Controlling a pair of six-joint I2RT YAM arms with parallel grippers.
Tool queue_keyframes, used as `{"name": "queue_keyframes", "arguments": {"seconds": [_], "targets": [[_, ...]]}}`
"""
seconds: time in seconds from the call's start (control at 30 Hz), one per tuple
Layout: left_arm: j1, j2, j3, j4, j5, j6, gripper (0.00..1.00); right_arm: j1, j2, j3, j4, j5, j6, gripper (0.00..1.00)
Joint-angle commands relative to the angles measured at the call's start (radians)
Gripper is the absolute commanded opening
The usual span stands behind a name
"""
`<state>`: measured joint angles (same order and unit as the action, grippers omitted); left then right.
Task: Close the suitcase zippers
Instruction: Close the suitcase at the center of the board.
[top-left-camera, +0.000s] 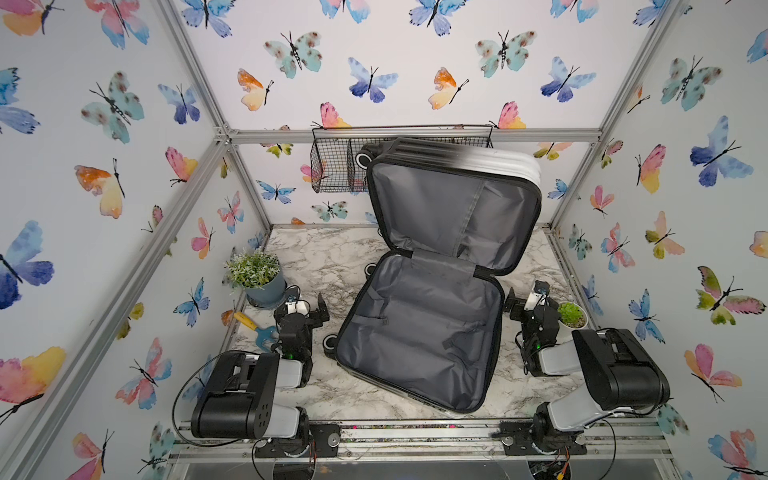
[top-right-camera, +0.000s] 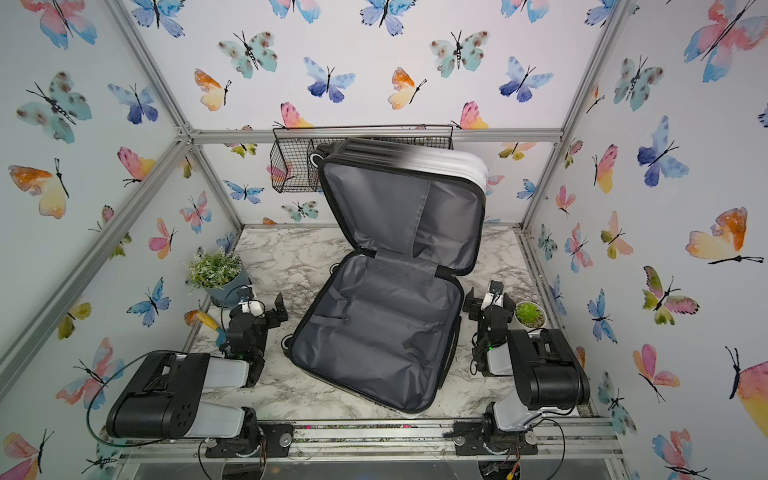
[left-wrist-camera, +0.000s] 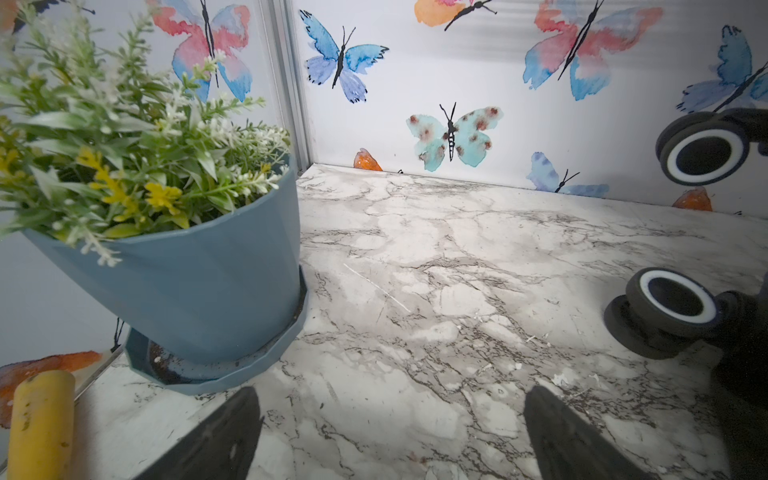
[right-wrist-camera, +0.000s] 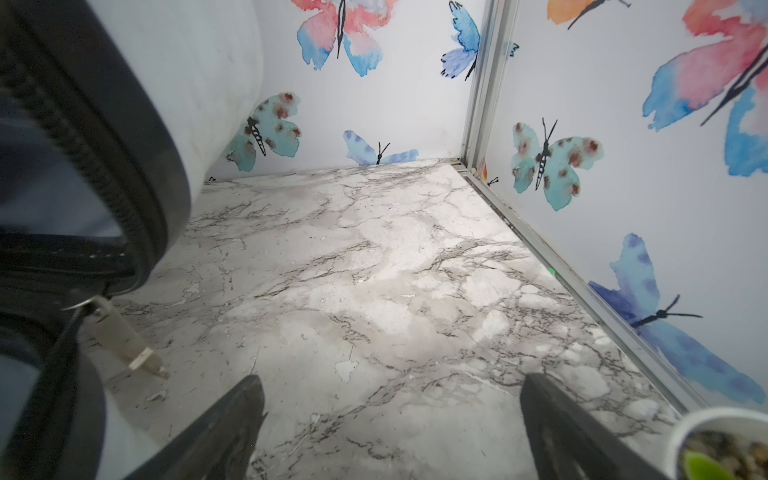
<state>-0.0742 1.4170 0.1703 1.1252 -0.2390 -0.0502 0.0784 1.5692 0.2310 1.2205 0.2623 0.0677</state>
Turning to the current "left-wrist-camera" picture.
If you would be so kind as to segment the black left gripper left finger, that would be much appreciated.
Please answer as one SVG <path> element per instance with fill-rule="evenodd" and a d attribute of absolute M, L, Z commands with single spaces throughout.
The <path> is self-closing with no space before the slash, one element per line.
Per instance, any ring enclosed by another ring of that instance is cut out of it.
<path fill-rule="evenodd" d="M 263 423 L 256 390 L 243 387 L 138 477 L 148 480 L 245 479 Z"/>

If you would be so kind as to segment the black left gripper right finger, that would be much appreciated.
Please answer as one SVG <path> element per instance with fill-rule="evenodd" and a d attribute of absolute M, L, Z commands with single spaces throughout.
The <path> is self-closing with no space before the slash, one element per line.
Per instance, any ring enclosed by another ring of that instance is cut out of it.
<path fill-rule="evenodd" d="M 544 479 L 651 477 L 543 386 L 526 394 L 523 415 Z"/>

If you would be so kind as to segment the space print kids suitcase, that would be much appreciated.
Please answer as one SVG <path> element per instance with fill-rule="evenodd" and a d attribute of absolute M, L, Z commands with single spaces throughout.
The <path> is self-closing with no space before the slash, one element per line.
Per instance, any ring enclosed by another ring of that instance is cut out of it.
<path fill-rule="evenodd" d="M 664 174 L 686 186 L 705 186 L 737 171 L 751 144 L 767 153 L 767 112 L 731 108 L 696 112 L 659 135 L 656 156 Z M 613 337 L 632 352 L 669 359 L 697 341 L 723 356 L 710 386 L 734 479 L 767 476 L 767 291 L 712 295 L 670 269 L 636 273 L 604 312 Z"/>

